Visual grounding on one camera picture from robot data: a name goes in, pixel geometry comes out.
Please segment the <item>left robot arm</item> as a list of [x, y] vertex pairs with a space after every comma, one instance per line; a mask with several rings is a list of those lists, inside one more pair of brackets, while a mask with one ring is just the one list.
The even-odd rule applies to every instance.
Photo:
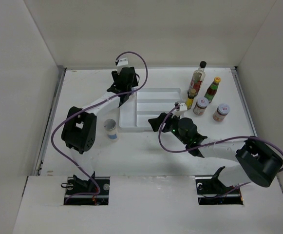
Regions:
[[124, 67], [120, 72], [112, 71], [113, 84], [96, 101], [81, 108], [71, 107], [64, 123], [61, 139], [70, 149], [79, 154], [89, 151], [95, 141], [96, 124], [99, 116], [122, 106], [138, 86], [138, 74], [134, 67]]

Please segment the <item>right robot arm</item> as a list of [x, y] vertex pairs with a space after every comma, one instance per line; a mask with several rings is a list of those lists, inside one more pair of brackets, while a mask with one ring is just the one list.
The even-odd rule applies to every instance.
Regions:
[[221, 166], [208, 179], [201, 179], [204, 191], [222, 193], [234, 186], [254, 183], [269, 187], [277, 173], [283, 171], [283, 151], [255, 136], [235, 136], [211, 140], [198, 133], [192, 119], [177, 114], [161, 113], [148, 120], [158, 134], [172, 133], [185, 146], [183, 152], [199, 158], [220, 158], [236, 162], [235, 166]]

